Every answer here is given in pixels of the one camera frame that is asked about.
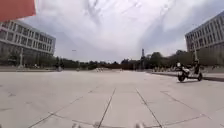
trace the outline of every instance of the curb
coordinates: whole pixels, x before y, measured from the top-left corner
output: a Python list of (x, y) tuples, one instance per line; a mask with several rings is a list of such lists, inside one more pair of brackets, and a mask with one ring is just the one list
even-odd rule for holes
[[(154, 75), (162, 75), (162, 76), (170, 76), (170, 77), (177, 77), (177, 74), (163, 74), (163, 73), (151, 73), (151, 74), (154, 74)], [(207, 77), (207, 76), (204, 76), (203, 77), (203, 80), (224, 82), (224, 78)]]

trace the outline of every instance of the ground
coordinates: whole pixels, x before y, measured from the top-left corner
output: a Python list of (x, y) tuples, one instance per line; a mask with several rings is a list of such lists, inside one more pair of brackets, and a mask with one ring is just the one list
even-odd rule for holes
[(224, 127), (224, 84), (140, 72), (0, 73), (2, 128)]

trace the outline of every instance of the person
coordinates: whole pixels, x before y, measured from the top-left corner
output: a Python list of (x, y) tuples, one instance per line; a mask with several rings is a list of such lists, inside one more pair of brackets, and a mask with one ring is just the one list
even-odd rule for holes
[(200, 64), (199, 64), (199, 60), (195, 60), (194, 61), (194, 74), (199, 74), (199, 70), (200, 70)]

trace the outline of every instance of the wheel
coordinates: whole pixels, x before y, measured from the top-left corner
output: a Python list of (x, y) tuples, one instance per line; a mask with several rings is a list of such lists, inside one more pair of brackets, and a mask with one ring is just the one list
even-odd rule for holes
[(202, 73), (199, 73), (198, 75), (198, 81), (201, 81), (203, 79)]
[(181, 75), (181, 76), (178, 76), (178, 80), (180, 82), (183, 82), (185, 80), (185, 76)]

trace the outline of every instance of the motorcycle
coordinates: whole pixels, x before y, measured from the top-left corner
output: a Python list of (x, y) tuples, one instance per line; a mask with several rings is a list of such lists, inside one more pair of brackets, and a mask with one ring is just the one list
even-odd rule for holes
[(178, 69), (177, 78), (180, 82), (183, 82), (185, 79), (197, 79), (198, 81), (203, 79), (203, 75), (200, 71), (197, 74), (191, 73), (189, 69), (180, 65), (178, 65)]

